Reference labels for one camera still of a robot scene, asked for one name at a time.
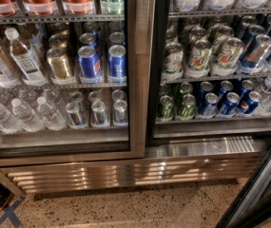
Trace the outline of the glass fridge door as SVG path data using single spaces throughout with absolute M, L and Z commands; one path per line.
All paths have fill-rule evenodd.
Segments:
M 123 14 L 104 14 L 101 0 L 93 0 L 90 14 L 67 14 L 62 0 L 55 0 L 57 11 L 51 15 L 30 15 L 23 0 L 16 0 L 17 11 L 12 16 L 0 16 L 0 45 L 8 53 L 10 43 L 5 30 L 15 28 L 29 40 L 39 55 L 46 72 L 44 85 L 27 85 L 21 69 L 15 87 L 0 86 L 0 104 L 11 113 L 11 101 L 18 98 L 31 105 L 43 120 L 45 128 L 6 134 L 0 131 L 0 166 L 32 165 L 138 158 L 144 153 L 145 117 L 148 74 L 151 52 L 155 0 L 125 0 Z M 108 50 L 114 45 L 126 48 L 126 80 L 114 82 L 108 75 Z M 94 47 L 99 55 L 103 80 L 86 83 L 78 64 L 78 50 Z M 62 48 L 72 63 L 76 83 L 56 85 L 51 80 L 47 52 Z M 65 129 L 54 131 L 37 111 L 37 99 L 45 97 L 62 111 L 67 120 Z M 128 123 L 114 123 L 114 103 L 127 103 Z M 93 127 L 91 105 L 103 101 L 109 126 Z M 68 103 L 76 103 L 85 117 L 84 127 L 69 124 Z
M 258 228 L 270 220 L 271 145 L 215 228 Z

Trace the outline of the right small pepsi can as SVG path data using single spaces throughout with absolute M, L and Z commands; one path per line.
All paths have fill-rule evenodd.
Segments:
M 118 100 L 114 103 L 114 123 L 117 125 L 126 125 L 128 123 L 127 103 L 124 100 Z

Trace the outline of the small pepsi can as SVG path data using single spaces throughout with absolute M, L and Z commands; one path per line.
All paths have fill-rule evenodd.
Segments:
M 128 123 L 127 103 L 124 100 L 118 100 L 114 103 L 114 123 L 117 125 L 126 125 Z
M 84 127 L 86 125 L 85 117 L 83 116 L 80 106 L 76 103 L 68 103 L 66 112 L 69 117 L 69 124 L 73 127 Z
M 93 127 L 106 127 L 109 126 L 108 114 L 106 105 L 103 101 L 95 101 L 91 105 Z

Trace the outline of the middle small pepsi can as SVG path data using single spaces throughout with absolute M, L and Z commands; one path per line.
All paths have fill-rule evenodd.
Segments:
M 93 127 L 106 127 L 109 126 L 108 114 L 106 105 L 103 101 L 95 101 L 91 105 Z

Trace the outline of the front blue pepsi can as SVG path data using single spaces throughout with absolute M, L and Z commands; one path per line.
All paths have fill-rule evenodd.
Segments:
M 124 82 L 126 80 L 126 48 L 121 45 L 110 47 L 107 58 L 110 78 L 114 82 Z

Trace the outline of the blue pepsi can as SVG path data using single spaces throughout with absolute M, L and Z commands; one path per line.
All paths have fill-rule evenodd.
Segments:
M 121 45 L 110 47 L 107 58 L 110 78 L 114 82 L 124 82 L 126 80 L 126 48 Z
M 86 83 L 97 84 L 103 80 L 99 55 L 94 47 L 83 46 L 78 50 L 78 64 Z

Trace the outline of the leftmost white soda can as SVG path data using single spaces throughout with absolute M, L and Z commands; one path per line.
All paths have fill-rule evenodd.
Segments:
M 179 43 L 172 42 L 165 46 L 165 57 L 162 69 L 162 79 L 172 81 L 180 79 L 183 70 L 183 48 Z

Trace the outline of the blue can lower left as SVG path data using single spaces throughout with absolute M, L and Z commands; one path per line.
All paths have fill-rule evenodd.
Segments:
M 219 101 L 219 97 L 214 93 L 207 93 L 201 106 L 198 108 L 198 116 L 201 119 L 210 119 L 215 115 L 215 108 Z

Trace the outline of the white 7up can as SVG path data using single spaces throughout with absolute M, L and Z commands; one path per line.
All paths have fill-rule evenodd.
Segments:
M 244 43 L 241 39 L 231 37 L 227 39 L 220 47 L 211 66 L 211 75 L 227 76 L 233 74 L 236 70 L 236 63 L 243 52 Z
M 200 78 L 209 72 L 209 60 L 212 55 L 212 46 L 206 39 L 198 40 L 193 44 L 188 63 L 185 68 L 185 76 Z

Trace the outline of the right water bottle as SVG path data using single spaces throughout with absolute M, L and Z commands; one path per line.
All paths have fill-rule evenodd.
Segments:
M 37 111 L 49 130 L 59 131 L 67 127 L 66 117 L 53 101 L 39 97 L 37 99 Z

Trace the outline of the right white 7up can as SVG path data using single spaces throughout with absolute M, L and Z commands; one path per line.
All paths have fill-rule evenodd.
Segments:
M 236 63 L 243 52 L 244 43 L 241 39 L 231 37 L 227 39 L 220 47 L 211 66 L 211 75 L 227 76 L 233 74 L 236 70 Z

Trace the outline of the middle water bottle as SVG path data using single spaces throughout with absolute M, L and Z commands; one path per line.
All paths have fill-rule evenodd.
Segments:
M 31 105 L 25 101 L 15 98 L 11 101 L 11 110 L 28 132 L 38 132 L 45 128 L 43 120 L 39 117 Z

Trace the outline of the blue can lower right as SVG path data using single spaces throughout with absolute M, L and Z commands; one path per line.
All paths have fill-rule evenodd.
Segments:
M 251 91 L 242 97 L 236 113 L 244 117 L 252 116 L 260 103 L 261 94 L 257 91 Z

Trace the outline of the silver blue can upper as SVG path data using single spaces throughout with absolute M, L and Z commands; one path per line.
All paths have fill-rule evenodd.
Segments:
M 271 48 L 271 37 L 266 34 L 259 34 L 248 47 L 245 56 L 241 59 L 240 72 L 252 74 L 257 70 L 262 58 Z

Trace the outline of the left water bottle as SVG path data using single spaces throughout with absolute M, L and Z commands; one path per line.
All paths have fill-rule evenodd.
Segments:
M 19 120 L 2 104 L 0 104 L 0 131 L 6 134 L 20 132 L 22 125 Z

